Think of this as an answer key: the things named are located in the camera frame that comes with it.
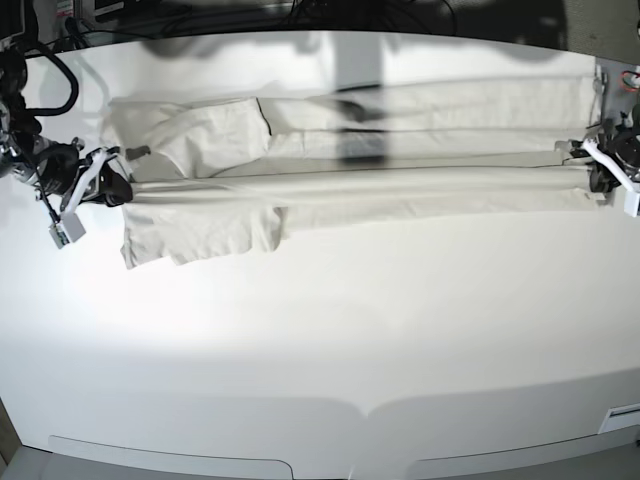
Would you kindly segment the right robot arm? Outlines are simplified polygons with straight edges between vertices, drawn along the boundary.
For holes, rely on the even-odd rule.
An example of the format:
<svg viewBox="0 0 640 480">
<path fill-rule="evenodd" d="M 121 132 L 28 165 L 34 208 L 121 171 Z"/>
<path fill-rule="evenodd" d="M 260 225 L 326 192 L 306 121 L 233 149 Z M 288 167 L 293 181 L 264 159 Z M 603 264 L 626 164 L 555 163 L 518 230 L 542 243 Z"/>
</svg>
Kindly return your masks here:
<svg viewBox="0 0 640 480">
<path fill-rule="evenodd" d="M 22 95 L 28 80 L 25 53 L 35 50 L 66 78 L 70 93 L 55 108 L 29 108 Z M 79 82 L 71 69 L 39 41 L 4 42 L 1 50 L 1 175 L 13 174 L 35 188 L 54 221 L 83 203 L 113 208 L 130 202 L 128 180 L 110 166 L 121 153 L 116 147 L 99 148 L 82 156 L 84 144 L 74 138 L 59 143 L 41 135 L 40 117 L 69 112 L 79 96 Z"/>
</svg>

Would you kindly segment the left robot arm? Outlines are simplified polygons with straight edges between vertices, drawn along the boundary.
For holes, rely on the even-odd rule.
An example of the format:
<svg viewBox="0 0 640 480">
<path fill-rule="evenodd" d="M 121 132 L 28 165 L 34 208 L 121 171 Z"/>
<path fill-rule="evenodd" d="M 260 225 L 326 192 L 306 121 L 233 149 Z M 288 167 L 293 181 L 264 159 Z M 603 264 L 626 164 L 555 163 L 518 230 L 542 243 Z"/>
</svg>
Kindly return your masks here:
<svg viewBox="0 0 640 480">
<path fill-rule="evenodd" d="M 612 60 L 596 61 L 596 92 L 599 117 L 586 136 L 609 156 L 620 175 L 639 182 L 639 68 Z M 589 188 L 609 194 L 622 185 L 620 176 L 591 158 L 578 139 L 559 141 L 556 148 L 569 159 L 589 166 Z"/>
</svg>

